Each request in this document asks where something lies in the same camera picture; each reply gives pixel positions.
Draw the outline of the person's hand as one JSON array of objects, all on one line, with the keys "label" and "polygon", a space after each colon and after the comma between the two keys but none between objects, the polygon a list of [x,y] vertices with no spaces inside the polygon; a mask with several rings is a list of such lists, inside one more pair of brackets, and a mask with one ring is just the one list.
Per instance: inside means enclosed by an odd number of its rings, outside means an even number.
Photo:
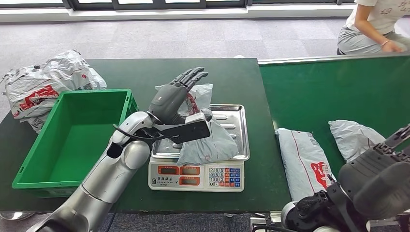
[{"label": "person's hand", "polygon": [[381,50],[383,52],[398,52],[398,53],[401,53],[404,51],[400,46],[398,46],[395,42],[391,40],[388,40],[382,43]]}]

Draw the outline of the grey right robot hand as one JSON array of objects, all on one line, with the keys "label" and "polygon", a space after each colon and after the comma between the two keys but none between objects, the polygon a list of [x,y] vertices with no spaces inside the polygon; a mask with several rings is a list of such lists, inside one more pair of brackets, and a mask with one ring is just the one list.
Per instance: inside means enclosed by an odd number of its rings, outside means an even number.
[{"label": "grey right robot hand", "polygon": [[391,218],[410,208],[410,148],[395,150],[409,139],[406,125],[341,167],[338,181],[367,219]]}]

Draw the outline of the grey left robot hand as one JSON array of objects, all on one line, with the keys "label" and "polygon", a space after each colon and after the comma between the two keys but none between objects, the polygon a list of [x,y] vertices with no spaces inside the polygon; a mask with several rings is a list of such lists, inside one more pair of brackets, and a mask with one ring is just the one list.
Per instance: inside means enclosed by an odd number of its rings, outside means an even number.
[{"label": "grey left robot hand", "polygon": [[208,72],[205,71],[204,67],[184,71],[157,91],[147,112],[165,125],[185,123],[185,119],[178,113],[178,109],[192,87],[206,76],[208,76]]}]

